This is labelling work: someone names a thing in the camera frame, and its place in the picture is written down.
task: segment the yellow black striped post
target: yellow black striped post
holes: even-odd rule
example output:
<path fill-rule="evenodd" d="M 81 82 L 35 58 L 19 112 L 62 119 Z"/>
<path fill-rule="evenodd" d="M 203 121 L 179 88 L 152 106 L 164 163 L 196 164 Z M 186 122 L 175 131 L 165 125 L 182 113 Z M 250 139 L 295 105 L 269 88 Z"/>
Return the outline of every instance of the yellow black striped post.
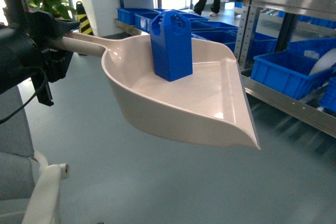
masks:
<path fill-rule="evenodd" d="M 81 22 L 79 31 L 82 34 L 93 35 L 93 30 L 91 28 L 88 16 L 86 15 L 83 3 L 78 1 L 76 3 L 76 10 L 77 10 L 77 18 Z"/>

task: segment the person's leg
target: person's leg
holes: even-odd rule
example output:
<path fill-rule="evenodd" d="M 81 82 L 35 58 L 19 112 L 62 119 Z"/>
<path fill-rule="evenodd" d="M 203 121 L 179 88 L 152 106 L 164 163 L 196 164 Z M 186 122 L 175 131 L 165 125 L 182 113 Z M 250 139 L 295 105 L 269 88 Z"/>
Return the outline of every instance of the person's leg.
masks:
<path fill-rule="evenodd" d="M 194 12 L 201 15 L 207 0 L 199 0 L 194 7 Z"/>
<path fill-rule="evenodd" d="M 219 13 L 220 8 L 221 8 L 221 1 L 220 0 L 214 0 L 214 3 L 211 6 L 211 11 L 213 13 Z"/>

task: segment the white wall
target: white wall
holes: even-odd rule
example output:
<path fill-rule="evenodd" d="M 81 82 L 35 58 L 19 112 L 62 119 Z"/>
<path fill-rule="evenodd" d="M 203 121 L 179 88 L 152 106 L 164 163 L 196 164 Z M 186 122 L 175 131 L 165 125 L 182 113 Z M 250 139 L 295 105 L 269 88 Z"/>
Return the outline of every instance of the white wall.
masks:
<path fill-rule="evenodd" d="M 122 32 L 113 24 L 118 18 L 118 0 L 81 0 L 88 15 L 93 33 L 96 36 L 106 36 Z"/>

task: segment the white round object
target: white round object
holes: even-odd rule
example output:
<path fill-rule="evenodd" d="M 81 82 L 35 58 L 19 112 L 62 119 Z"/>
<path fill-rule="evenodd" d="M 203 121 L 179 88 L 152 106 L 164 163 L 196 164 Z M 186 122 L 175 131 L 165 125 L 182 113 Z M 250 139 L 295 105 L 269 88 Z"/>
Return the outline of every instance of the white round object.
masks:
<path fill-rule="evenodd" d="M 336 48 L 331 49 L 323 55 L 311 69 L 309 75 L 324 71 L 336 63 Z"/>

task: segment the black cable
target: black cable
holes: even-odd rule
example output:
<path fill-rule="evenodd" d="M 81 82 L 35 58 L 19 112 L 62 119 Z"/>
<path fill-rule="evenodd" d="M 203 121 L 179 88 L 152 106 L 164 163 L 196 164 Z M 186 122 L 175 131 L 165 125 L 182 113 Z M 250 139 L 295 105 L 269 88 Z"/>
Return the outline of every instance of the black cable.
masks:
<path fill-rule="evenodd" d="M 34 92 L 34 94 L 28 99 L 28 101 L 26 101 L 20 108 L 18 108 L 16 111 L 14 111 L 12 114 L 10 114 L 9 116 L 3 118 L 0 120 L 0 124 L 3 124 L 5 122 L 7 122 L 9 119 L 11 119 L 13 116 L 15 116 L 20 110 L 22 110 L 28 103 L 30 103 L 32 101 L 32 99 L 37 96 L 38 94 L 41 93 L 42 89 L 47 85 L 48 83 L 48 77 L 45 73 L 45 71 L 42 68 L 38 68 L 38 67 L 29 67 L 29 69 L 31 70 L 36 70 L 36 72 L 40 71 L 43 76 L 43 83 L 41 84 L 41 86 Z"/>

